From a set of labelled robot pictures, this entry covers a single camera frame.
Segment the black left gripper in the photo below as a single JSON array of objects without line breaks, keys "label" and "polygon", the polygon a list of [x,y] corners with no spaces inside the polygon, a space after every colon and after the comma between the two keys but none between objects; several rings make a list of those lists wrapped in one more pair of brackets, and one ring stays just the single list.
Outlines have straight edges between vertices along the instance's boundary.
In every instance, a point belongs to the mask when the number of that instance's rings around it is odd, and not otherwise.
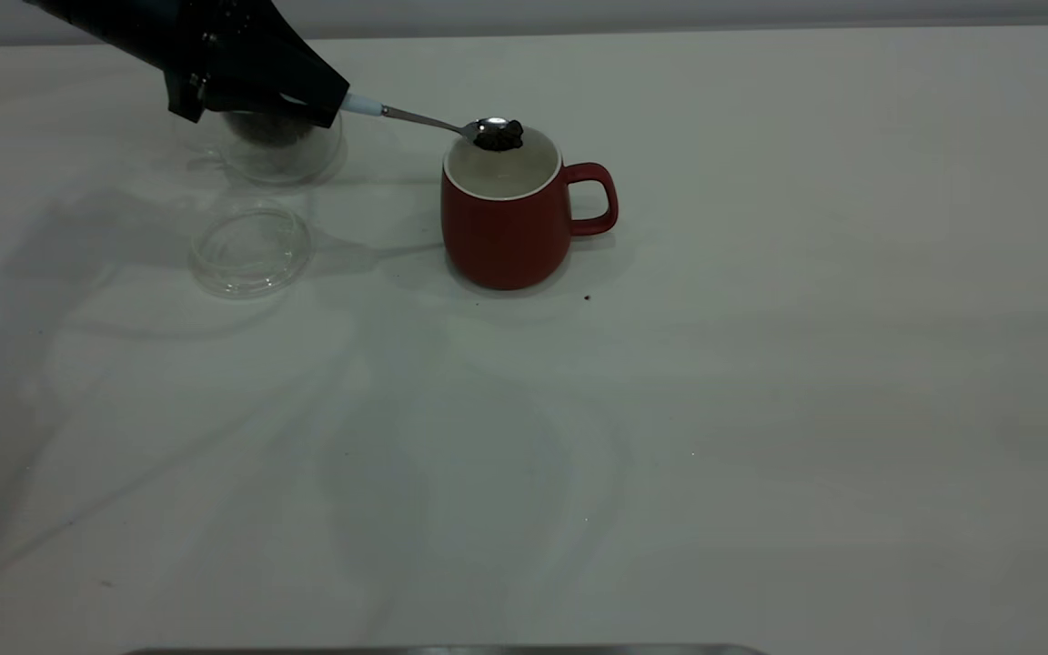
[{"label": "black left gripper", "polygon": [[331,127],[349,91],[272,1],[122,1],[122,36],[163,74],[169,111]]}]

